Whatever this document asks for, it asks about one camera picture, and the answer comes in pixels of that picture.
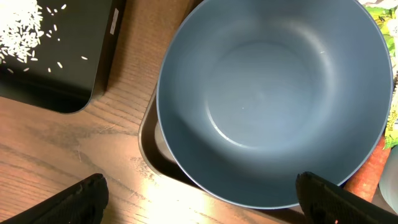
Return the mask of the pile of white rice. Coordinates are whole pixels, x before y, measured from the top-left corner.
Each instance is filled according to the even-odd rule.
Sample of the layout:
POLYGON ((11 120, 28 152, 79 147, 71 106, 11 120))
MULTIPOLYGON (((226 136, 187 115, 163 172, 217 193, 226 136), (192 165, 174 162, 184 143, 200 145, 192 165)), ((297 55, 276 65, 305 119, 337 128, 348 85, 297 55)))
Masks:
POLYGON ((1 1, 1 73, 57 73, 82 56, 89 1, 1 1))

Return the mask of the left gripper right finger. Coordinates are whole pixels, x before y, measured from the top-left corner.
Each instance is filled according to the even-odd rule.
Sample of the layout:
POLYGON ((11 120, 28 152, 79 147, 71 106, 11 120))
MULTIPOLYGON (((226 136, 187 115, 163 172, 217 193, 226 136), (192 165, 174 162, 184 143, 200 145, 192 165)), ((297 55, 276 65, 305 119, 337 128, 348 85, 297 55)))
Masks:
POLYGON ((299 174, 295 187, 307 223, 397 223, 397 215, 365 201, 312 172, 299 174))

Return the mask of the light blue bowl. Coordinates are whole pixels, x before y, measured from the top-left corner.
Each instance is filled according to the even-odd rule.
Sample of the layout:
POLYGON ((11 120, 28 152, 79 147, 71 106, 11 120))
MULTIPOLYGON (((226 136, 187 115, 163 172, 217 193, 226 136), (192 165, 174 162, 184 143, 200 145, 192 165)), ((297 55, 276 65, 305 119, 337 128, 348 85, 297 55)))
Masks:
POLYGON ((389 154, 379 181, 379 189, 384 200, 397 213, 397 149, 389 154))

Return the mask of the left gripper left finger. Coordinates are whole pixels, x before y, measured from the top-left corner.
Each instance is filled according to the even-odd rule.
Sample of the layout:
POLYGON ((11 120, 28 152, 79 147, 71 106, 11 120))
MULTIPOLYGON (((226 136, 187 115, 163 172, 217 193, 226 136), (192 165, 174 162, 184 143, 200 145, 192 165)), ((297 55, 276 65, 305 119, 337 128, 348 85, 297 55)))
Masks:
POLYGON ((103 174, 93 174, 3 224, 100 224, 109 202, 103 174))

